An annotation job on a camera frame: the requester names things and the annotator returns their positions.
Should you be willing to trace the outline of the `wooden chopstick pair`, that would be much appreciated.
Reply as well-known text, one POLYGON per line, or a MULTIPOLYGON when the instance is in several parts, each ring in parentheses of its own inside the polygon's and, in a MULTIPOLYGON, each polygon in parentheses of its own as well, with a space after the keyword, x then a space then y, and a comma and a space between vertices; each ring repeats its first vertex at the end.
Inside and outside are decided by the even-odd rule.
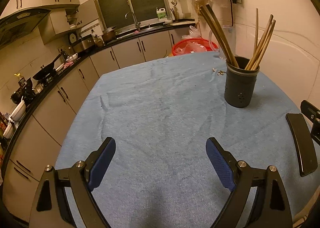
POLYGON ((270 17, 269 17, 268 23, 266 25, 265 31, 263 32, 263 35, 262 35, 260 41, 258 42, 258 48, 257 48, 254 56, 252 56, 252 58, 250 59, 250 61, 246 65, 245 70, 251 70, 253 64, 255 63, 255 61, 256 61, 256 59, 258 57, 258 54, 260 53, 260 51, 262 49, 262 46, 263 46, 263 44, 265 42, 265 39, 266 39, 266 36, 267 36, 268 31, 270 29, 272 21, 273 21, 273 15, 271 14, 270 17))
POLYGON ((262 58, 263 58, 263 56, 264 56, 264 54, 265 54, 265 52, 267 50, 268 44, 269 44, 269 42, 271 40, 275 25, 276 25, 276 20, 273 19, 273 21, 271 23, 271 26, 270 26, 270 29, 268 31, 268 34, 266 36, 265 42, 264 42, 264 44, 262 46, 262 49, 261 49, 260 53, 258 54, 258 57, 257 57, 255 63, 253 64, 253 66, 251 68, 251 71, 254 71, 259 67, 259 65, 260 65, 260 63, 262 61, 262 58))

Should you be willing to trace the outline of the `clear glass mug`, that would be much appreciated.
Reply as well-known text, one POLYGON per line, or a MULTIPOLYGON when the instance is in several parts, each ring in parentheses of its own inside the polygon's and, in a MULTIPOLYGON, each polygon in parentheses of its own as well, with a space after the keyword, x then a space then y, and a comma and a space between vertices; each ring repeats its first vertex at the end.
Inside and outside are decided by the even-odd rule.
MULTIPOLYGON (((235 46, 236 46, 236 29, 235 26, 222 26, 222 31, 224 32, 224 35, 226 37, 227 43, 229 45, 230 50, 235 55, 235 46)), ((223 49, 220 47, 220 45, 217 43, 216 47, 214 46, 212 42, 213 32, 210 30, 208 34, 208 42, 210 48, 219 53, 219 58, 226 61, 226 56, 223 52, 223 49)))

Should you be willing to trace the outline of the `black wok pan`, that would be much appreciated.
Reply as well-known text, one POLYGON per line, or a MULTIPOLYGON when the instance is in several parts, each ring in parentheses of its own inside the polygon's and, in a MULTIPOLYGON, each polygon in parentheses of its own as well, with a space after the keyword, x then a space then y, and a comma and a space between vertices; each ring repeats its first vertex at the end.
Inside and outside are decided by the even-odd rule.
POLYGON ((51 63, 46 65, 45 67, 41 68, 34 76, 34 80, 42 80, 45 78, 48 74, 50 74, 54 69, 55 62, 60 58, 61 54, 59 54, 51 63))

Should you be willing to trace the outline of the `red plastic basket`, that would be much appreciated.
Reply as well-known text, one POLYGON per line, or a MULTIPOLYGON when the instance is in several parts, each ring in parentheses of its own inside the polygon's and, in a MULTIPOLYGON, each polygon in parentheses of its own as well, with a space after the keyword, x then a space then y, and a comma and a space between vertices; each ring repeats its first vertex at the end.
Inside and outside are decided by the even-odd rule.
POLYGON ((176 43, 172 48, 172 55, 179 56, 191 53, 218 51, 219 48, 214 42, 203 38, 188 38, 176 43))

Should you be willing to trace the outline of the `lower kitchen cabinets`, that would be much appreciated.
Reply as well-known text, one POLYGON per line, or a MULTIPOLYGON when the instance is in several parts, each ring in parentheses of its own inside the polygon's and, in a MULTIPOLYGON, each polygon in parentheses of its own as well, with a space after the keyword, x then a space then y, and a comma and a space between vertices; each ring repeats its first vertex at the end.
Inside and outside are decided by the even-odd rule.
POLYGON ((28 223, 43 169, 56 162, 76 114, 98 79, 168 56, 188 29, 187 24, 148 28, 90 49, 34 98, 14 128, 1 168, 1 203, 12 217, 28 223))

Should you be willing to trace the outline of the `white bowl on counter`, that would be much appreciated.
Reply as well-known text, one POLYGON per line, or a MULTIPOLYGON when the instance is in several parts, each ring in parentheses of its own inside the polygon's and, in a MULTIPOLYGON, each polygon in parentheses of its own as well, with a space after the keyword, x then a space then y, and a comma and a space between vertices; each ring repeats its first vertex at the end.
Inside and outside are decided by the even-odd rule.
POLYGON ((20 103, 16 106, 16 108, 11 113, 10 120, 15 122, 20 121, 23 115, 25 114, 25 110, 26 110, 26 104, 22 97, 20 103))

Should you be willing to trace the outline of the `green white detergent jug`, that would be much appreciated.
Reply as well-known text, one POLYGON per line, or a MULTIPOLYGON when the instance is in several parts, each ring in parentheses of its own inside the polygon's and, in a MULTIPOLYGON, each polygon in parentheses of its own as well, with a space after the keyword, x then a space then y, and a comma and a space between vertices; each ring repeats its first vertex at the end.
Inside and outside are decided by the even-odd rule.
POLYGON ((167 19, 167 12, 165 8, 157 8, 156 14, 159 21, 165 21, 167 19))

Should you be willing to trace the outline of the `metal cooking pot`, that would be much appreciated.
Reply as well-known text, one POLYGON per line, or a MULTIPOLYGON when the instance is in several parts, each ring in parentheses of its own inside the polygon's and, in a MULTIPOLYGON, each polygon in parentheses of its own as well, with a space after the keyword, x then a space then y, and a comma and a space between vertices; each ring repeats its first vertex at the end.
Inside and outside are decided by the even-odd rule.
POLYGON ((102 39, 104 43, 108 43, 110 41, 113 41, 117 38, 116 36, 116 26, 108 27, 105 30, 103 30, 102 39))

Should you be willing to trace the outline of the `blue towel table cloth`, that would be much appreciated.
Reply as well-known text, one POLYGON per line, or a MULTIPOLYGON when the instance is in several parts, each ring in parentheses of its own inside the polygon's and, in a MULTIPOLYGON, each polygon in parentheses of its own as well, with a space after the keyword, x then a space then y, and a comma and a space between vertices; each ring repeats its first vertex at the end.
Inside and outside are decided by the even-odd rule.
POLYGON ((95 201, 112 227, 210 227, 224 188, 206 154, 214 137, 237 160, 277 167, 291 212, 304 208, 319 172, 301 177, 286 114, 291 99, 259 73, 252 100, 239 109, 224 99, 225 63, 213 53, 126 67, 100 77, 77 113, 56 168, 84 160, 107 137, 116 153, 95 201))

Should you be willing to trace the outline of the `black utensil holder cup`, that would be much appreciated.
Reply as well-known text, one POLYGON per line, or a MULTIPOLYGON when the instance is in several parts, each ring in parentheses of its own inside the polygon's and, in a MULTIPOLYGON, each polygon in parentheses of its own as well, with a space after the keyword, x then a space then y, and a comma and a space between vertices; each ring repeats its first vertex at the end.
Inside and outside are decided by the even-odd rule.
POLYGON ((236 56, 235 59, 238 62, 239 68, 234 67, 228 62, 226 63, 224 98, 233 107, 245 108, 251 102, 260 67, 253 71, 245 70, 249 59, 241 56, 236 56))

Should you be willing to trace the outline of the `sink faucet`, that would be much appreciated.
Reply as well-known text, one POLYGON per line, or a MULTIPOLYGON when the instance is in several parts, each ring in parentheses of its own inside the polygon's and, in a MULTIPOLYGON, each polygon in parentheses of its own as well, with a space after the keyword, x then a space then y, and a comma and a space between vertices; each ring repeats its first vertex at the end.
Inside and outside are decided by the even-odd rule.
POLYGON ((132 19, 133 19, 133 22, 134 22, 134 24, 135 24, 136 30, 140 31, 140 22, 138 22, 135 13, 132 12, 132 11, 127 12, 127 13, 125 14, 125 19, 127 19, 127 17, 128 17, 129 15, 132 15, 132 19))

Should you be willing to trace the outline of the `range hood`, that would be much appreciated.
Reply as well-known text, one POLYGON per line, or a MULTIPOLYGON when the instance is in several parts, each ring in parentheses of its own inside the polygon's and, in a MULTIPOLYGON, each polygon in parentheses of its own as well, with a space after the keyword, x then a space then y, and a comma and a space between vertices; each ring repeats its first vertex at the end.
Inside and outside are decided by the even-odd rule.
POLYGON ((50 12, 47 8, 29 8, 1 19, 1 48, 30 34, 50 12))

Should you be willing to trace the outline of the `wooden chopstick long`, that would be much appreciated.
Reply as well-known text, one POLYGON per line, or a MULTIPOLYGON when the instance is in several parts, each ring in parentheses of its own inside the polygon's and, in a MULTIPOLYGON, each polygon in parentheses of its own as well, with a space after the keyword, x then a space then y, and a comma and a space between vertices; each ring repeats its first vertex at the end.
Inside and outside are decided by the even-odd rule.
POLYGON ((259 9, 255 9, 255 35, 254 35, 254 48, 253 56, 258 48, 258 35, 259 35, 259 9))

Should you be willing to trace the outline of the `black flat phone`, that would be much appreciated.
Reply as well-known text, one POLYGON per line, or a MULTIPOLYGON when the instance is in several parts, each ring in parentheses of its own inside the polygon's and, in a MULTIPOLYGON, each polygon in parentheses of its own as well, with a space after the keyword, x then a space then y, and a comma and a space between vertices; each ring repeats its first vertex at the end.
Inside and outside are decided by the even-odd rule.
POLYGON ((296 147, 299 173, 301 177, 305 177, 313 173, 318 167, 313 140, 302 114, 288 113, 286 114, 286 120, 296 147))

